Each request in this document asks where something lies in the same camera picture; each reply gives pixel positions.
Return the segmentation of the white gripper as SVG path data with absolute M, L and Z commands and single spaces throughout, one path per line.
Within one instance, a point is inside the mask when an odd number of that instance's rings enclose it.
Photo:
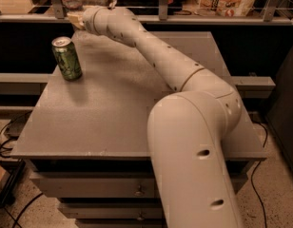
M 67 13 L 69 21 L 77 29 L 86 29 L 91 34 L 105 35 L 107 30 L 107 9 L 92 7 L 82 12 L 71 11 Z

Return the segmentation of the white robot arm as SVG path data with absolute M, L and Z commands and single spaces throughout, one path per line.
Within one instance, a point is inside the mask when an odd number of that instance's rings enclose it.
M 149 33 L 126 8 L 89 7 L 68 19 L 136 48 L 173 90 L 153 106 L 147 122 L 167 228 L 244 228 L 222 150 L 241 119 L 237 90 Z

